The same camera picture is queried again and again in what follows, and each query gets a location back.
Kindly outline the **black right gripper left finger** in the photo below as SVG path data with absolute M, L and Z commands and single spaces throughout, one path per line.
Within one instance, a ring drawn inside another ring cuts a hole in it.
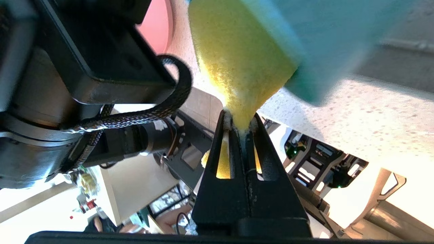
M 229 179 L 217 177 L 224 135 L 228 135 Z M 245 155 L 229 112 L 219 115 L 214 139 L 203 172 L 191 219 L 198 235 L 237 234 L 239 221 L 249 214 Z

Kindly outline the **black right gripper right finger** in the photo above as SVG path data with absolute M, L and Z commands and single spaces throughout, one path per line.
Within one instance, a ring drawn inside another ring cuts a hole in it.
M 245 159 L 247 232 L 261 237 L 309 237 L 305 208 L 258 114 L 249 123 Z

